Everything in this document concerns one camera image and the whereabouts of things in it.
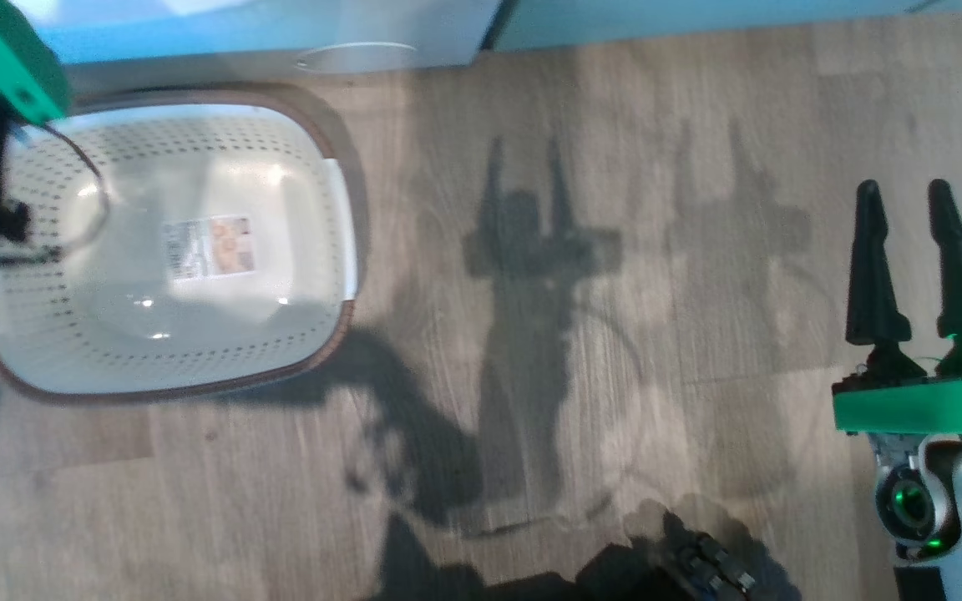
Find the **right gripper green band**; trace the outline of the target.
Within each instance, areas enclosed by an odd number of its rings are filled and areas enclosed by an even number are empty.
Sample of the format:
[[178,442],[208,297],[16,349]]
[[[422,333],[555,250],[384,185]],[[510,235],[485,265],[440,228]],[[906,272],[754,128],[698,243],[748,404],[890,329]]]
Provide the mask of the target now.
[[[942,338],[962,336],[962,218],[950,183],[928,186],[930,232],[939,250]],[[854,433],[962,435],[962,338],[934,374],[901,351],[911,323],[899,311],[885,249],[889,223],[874,179],[856,190],[845,341],[877,345],[860,369],[832,385],[833,422]]]

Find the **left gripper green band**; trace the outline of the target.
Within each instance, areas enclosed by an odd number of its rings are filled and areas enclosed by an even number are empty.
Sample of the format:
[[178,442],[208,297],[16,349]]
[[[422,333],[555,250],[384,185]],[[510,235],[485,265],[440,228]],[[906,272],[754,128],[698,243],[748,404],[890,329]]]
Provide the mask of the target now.
[[70,111],[63,65],[8,0],[0,0],[0,99],[29,124],[63,119]]

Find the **white washing machine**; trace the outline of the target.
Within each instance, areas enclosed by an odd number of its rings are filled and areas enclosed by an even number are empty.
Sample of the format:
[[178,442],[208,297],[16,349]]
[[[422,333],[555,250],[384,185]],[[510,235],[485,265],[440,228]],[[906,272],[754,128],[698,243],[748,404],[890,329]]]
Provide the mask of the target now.
[[473,61],[504,0],[10,0],[69,65],[275,54],[355,42],[417,49],[411,68]]

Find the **basket product label sticker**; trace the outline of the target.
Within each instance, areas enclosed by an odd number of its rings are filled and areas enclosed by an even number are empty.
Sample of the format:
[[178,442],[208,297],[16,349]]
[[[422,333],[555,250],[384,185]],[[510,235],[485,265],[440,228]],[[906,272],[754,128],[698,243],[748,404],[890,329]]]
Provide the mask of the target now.
[[160,227],[165,274],[171,281],[218,279],[256,271],[251,218],[217,215]]

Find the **white perforated laundry basket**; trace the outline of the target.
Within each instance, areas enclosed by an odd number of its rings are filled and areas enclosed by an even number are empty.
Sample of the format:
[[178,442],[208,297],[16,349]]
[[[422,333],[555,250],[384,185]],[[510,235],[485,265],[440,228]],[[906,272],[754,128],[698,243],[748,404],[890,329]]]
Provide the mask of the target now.
[[[255,90],[90,100],[15,126],[0,239],[0,381],[56,404],[237,391],[320,365],[350,327],[359,259],[347,179],[316,119]],[[160,227],[251,218],[256,271],[171,281]]]

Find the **wide teal cabinet panel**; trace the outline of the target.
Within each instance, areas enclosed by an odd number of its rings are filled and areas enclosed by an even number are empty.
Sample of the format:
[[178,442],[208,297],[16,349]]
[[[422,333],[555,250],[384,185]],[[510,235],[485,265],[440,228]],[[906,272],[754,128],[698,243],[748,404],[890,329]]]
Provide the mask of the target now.
[[520,51],[959,11],[962,0],[505,0],[486,46]]

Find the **white oval filter hatch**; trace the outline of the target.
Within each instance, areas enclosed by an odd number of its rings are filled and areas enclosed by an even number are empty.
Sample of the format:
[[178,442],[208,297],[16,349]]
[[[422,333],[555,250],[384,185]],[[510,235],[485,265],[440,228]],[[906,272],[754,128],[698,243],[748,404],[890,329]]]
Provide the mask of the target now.
[[355,42],[318,47],[298,54],[294,64],[305,73],[374,73],[411,68],[417,49],[394,42]]

